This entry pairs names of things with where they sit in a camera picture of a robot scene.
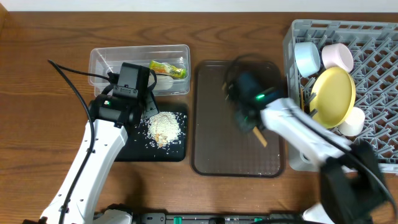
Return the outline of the green snack wrapper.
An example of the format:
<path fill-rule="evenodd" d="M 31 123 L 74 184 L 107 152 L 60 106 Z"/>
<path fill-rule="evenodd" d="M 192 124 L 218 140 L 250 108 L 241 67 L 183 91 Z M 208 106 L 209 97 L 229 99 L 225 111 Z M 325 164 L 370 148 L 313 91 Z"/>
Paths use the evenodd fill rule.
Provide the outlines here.
<path fill-rule="evenodd" d="M 168 75 L 176 79 L 184 79 L 187 76 L 187 71 L 184 68 L 178 68 L 168 63 L 160 63 L 152 60 L 149 68 L 155 71 L 156 74 Z"/>

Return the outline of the white tissue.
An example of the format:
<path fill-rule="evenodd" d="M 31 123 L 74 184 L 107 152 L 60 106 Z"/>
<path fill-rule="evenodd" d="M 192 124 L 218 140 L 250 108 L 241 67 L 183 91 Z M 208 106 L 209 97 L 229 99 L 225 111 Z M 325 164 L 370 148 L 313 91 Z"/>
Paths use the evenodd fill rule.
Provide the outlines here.
<path fill-rule="evenodd" d="M 154 94 L 160 94 L 166 92 L 174 85 L 174 79 L 168 75 L 158 74 L 156 75 L 157 83 L 152 90 Z"/>

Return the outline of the wooden chopstick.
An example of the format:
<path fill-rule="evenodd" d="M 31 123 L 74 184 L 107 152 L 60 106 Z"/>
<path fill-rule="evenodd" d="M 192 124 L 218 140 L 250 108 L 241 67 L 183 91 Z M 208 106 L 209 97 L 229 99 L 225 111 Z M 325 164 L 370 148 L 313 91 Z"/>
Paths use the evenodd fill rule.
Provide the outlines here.
<path fill-rule="evenodd" d="M 263 147 L 267 147 L 267 141 L 265 139 L 265 137 L 262 135 L 262 133 L 260 132 L 260 130 L 258 129 L 257 126 L 255 126 L 252 129 L 254 135 L 257 137 L 257 139 L 259 140 L 259 142 L 262 144 Z"/>
<path fill-rule="evenodd" d="M 305 99 L 303 94 L 303 88 L 300 88 L 300 108 L 302 111 L 305 111 Z"/>

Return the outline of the rice food scraps pile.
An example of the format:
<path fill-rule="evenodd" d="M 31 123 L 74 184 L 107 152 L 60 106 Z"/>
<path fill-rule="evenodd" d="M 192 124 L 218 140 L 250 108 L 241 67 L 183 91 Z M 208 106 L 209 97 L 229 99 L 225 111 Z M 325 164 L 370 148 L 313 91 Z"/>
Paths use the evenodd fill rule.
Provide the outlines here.
<path fill-rule="evenodd" d="M 156 149 L 167 156 L 178 152 L 185 137 L 185 122 L 187 115 L 181 112 L 160 112 L 144 121 L 144 144 L 146 149 Z"/>

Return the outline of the light blue bowl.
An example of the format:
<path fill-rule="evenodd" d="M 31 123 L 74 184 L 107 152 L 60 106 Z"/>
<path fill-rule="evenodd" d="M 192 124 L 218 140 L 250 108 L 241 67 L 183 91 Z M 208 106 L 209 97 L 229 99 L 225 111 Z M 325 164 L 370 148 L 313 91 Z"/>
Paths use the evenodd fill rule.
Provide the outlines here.
<path fill-rule="evenodd" d="M 299 42 L 294 47 L 294 57 L 301 76 L 309 77 L 320 69 L 320 55 L 313 42 Z"/>

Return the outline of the yellow plate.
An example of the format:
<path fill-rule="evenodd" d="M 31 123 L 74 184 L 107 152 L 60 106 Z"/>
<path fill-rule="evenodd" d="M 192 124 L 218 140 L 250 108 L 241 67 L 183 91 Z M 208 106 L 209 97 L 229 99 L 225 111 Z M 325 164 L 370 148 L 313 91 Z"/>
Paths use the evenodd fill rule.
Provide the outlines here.
<path fill-rule="evenodd" d="M 356 87 L 351 75 L 340 67 L 326 69 L 312 86 L 311 117 L 324 128 L 340 125 L 351 113 Z"/>

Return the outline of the white bowl with food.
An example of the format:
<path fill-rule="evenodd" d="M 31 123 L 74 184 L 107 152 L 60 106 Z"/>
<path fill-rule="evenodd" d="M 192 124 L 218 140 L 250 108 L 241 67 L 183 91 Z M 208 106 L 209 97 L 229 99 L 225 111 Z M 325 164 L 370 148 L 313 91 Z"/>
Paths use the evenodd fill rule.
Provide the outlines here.
<path fill-rule="evenodd" d="M 349 48 L 342 43 L 326 45 L 321 52 L 322 62 L 325 69 L 340 67 L 346 72 L 351 72 L 354 60 Z"/>

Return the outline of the white cup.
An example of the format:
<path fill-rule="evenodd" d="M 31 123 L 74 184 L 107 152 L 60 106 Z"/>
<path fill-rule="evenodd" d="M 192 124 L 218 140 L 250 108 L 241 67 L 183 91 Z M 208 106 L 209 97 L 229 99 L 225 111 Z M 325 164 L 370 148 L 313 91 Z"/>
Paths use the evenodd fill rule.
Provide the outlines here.
<path fill-rule="evenodd" d="M 338 131 L 345 136 L 357 136 L 363 130 L 364 121 L 364 111 L 353 107 L 348 117 L 338 126 Z"/>

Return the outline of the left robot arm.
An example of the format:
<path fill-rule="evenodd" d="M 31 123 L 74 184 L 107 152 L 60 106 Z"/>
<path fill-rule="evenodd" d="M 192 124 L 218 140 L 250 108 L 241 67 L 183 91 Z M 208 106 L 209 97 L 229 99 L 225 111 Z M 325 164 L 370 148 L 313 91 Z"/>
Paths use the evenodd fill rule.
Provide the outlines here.
<path fill-rule="evenodd" d="M 67 176 L 37 223 L 132 223 L 133 213 L 123 204 L 110 205 L 99 217 L 95 208 L 128 132 L 159 112 L 152 92 L 156 84 L 149 83 L 155 71 L 124 62 L 118 74 L 106 77 L 109 85 L 102 93 L 87 104 L 66 76 L 68 69 L 50 64 L 76 94 L 88 121 Z"/>

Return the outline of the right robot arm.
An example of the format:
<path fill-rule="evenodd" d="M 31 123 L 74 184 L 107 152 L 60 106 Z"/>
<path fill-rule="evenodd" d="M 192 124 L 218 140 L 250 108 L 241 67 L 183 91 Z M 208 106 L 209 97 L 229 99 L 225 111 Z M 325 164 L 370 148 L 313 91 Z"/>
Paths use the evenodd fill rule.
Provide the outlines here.
<path fill-rule="evenodd" d="M 325 129 L 278 84 L 264 87 L 249 72 L 225 77 L 222 89 L 250 119 L 283 137 L 317 168 L 320 202 L 304 211 L 299 223 L 367 223 L 386 202 L 397 210 L 368 143 L 354 144 Z"/>

